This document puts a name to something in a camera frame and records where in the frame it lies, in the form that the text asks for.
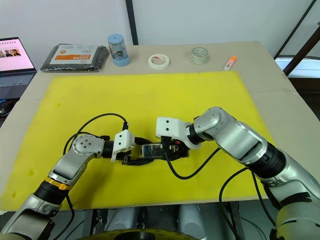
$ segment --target beige tabletop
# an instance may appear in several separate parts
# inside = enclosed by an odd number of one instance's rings
[[[204,65],[193,65],[189,61],[194,47],[208,50],[209,58]],[[35,75],[0,128],[0,193],[4,190],[24,135],[53,76],[221,71],[231,56],[237,56],[232,70],[241,76],[276,146],[288,152],[320,182],[320,122],[260,42],[127,46],[127,50],[131,63],[124,67],[115,66],[109,56],[101,72],[39,71]],[[148,66],[148,57],[157,53],[170,58],[168,68],[154,70]]]

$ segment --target laptop screen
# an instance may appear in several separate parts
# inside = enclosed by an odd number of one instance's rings
[[[34,69],[19,38],[0,39],[0,72]]]

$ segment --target laptop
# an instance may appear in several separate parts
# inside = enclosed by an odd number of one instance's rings
[[[0,38],[0,100],[20,98],[36,73],[18,37]]]

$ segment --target black pole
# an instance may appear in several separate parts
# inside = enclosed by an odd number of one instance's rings
[[[139,45],[137,29],[136,29],[134,5],[132,3],[132,0],[125,0],[125,4],[126,4],[126,11],[128,13],[128,18],[129,18],[129,24],[130,24],[133,45]]]
[[[283,69],[283,72],[288,76],[293,69],[301,62],[302,59],[311,51],[311,49],[319,42],[320,40],[320,22],[318,22],[319,27],[315,30],[314,34],[306,41],[303,47],[298,51],[298,53],[292,58],[289,64]]]
[[[298,23],[295,25],[294,29],[292,30],[292,32],[290,33],[290,35],[287,37],[287,39],[284,41],[284,43],[282,44],[282,46],[280,47],[279,51],[275,54],[274,59],[276,59],[280,53],[282,52],[282,50],[285,48],[285,46],[287,45],[287,43],[289,42],[289,40],[291,39],[291,37],[295,34],[296,30],[298,29],[298,27],[300,26],[300,24],[302,23],[302,21],[305,19],[305,17],[307,16],[307,14],[309,13],[310,9],[313,7],[313,5],[316,3],[317,0],[313,0],[309,7],[305,10],[304,14],[302,15],[302,17],[300,18],[300,20],[298,21]]]

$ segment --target laptop keyboard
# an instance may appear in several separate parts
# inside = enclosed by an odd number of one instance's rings
[[[1,76],[0,88],[28,85],[34,74]]]

